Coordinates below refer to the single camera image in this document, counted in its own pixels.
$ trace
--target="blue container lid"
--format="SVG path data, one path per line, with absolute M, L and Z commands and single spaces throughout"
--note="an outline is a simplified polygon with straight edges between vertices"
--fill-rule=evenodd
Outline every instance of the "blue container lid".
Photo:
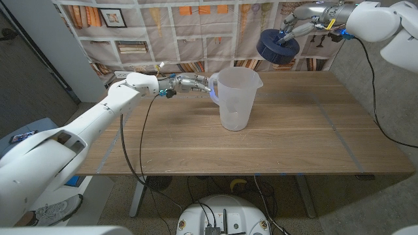
M 292 59 L 299 53 L 299 43 L 295 39 L 291 39 L 282 45 L 277 44 L 277 41 L 284 36 L 285 34 L 280 33 L 277 29 L 264 30 L 257 43 L 257 51 L 267 61 L 277 65 L 292 62 Z

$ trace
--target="measuring jug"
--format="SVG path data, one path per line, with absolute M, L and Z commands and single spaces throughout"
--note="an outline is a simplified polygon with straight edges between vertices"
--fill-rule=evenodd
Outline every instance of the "measuring jug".
M 214 81 L 217 81 L 215 95 Z M 219 105 L 221 124 L 230 131 L 240 131 L 248 123 L 255 92 L 263 86 L 260 76 L 245 67 L 231 67 L 209 78 L 210 98 Z

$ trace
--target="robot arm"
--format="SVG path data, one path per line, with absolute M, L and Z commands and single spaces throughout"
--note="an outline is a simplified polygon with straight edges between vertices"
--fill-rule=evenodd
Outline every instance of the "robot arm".
M 311 22 L 294 28 L 298 20 Z M 280 28 L 277 44 L 307 35 L 315 28 L 334 31 L 345 26 L 344 33 L 367 42 L 379 42 L 396 35 L 380 54 L 388 62 L 418 73 L 418 10 L 407 1 L 390 7 L 380 7 L 378 2 L 365 1 L 358 6 L 337 3 L 308 3 L 297 7 L 288 15 Z
M 158 80 L 133 72 L 68 125 L 19 143 L 0 160 L 0 226 L 13 226 L 45 189 L 54 191 L 67 182 L 86 160 L 92 143 L 120 114 L 136 107 L 147 89 L 151 95 L 166 93 L 171 98 L 177 91 L 210 91 L 199 82 L 205 80 L 195 74 Z

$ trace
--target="bookshelf print curtain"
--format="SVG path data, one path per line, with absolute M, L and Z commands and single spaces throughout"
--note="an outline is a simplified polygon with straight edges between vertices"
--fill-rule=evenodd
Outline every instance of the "bookshelf print curtain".
M 300 52 L 288 65 L 271 64 L 258 54 L 255 45 L 260 32 L 280 28 L 296 7 L 311 1 L 52 2 L 103 83 L 114 78 L 113 71 L 154 71 L 154 65 L 162 61 L 165 73 L 217 72 L 232 66 L 256 71 L 325 71 L 343 43 L 333 42 L 325 30 L 315 30 L 297 38 Z

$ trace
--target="table top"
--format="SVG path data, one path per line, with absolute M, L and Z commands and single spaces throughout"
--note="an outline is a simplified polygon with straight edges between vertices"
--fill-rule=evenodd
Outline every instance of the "table top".
M 260 72 L 264 86 L 245 129 L 220 123 L 207 93 L 153 102 L 142 141 L 145 175 L 407 174 L 410 160 L 331 72 Z M 139 142 L 152 97 L 127 118 L 127 153 L 140 172 Z M 80 175 L 131 174 L 119 119 L 92 145 Z

